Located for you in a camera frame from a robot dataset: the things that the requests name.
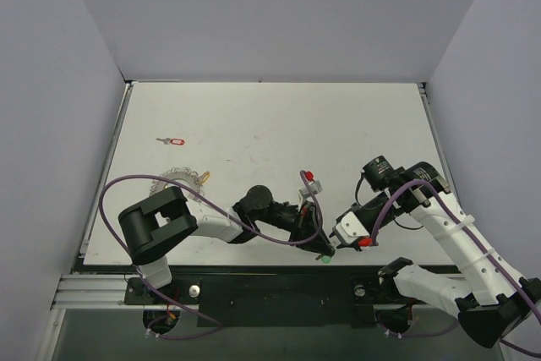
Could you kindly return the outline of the silver metal keyring disc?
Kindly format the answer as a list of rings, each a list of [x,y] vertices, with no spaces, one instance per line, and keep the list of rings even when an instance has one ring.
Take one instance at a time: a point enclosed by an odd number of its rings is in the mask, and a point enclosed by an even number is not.
[[[161,178],[166,178],[171,181],[175,181],[178,183],[185,184],[190,189],[195,191],[198,195],[204,196],[204,184],[201,184],[199,182],[200,175],[198,172],[192,170],[189,167],[173,167],[166,172],[163,172],[159,175]],[[149,196],[152,196],[154,194],[157,194],[158,192],[161,192],[163,189],[166,189],[168,187],[174,186],[170,183],[166,183],[161,180],[153,180],[152,185],[150,186],[150,193]],[[192,194],[191,192],[184,192],[185,196],[187,196],[188,199],[191,199],[195,202],[201,202],[200,197]]]

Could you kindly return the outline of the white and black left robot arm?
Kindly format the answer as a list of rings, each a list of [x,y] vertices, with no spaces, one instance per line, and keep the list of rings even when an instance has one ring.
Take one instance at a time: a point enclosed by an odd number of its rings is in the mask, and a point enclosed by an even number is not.
[[[167,253],[190,236],[244,244],[257,236],[257,222],[289,233],[288,245],[331,257],[335,248],[320,230],[315,203],[303,195],[300,205],[280,203],[263,185],[253,186],[226,215],[188,199],[177,187],[164,189],[130,206],[118,215],[128,254],[145,280],[144,293],[162,304],[172,297],[174,283]]]

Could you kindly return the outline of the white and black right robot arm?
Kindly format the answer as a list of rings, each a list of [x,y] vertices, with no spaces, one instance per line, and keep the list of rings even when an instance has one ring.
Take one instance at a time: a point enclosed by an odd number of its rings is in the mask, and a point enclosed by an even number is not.
[[[382,298],[413,298],[444,311],[482,347],[491,348],[530,315],[540,316],[540,280],[526,278],[492,247],[462,210],[450,185],[427,162],[394,168],[383,156],[363,167],[376,196],[336,219],[330,240],[338,249],[378,246],[382,229],[408,215],[428,231],[462,275],[456,281],[400,257],[378,272]]]

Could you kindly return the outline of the key with yellow tag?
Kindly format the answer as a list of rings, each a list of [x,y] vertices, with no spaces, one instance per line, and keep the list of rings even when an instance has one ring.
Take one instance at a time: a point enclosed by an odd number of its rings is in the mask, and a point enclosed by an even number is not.
[[[209,178],[210,178],[210,172],[205,171],[203,174],[200,175],[199,182],[201,184],[205,184],[208,181]]]

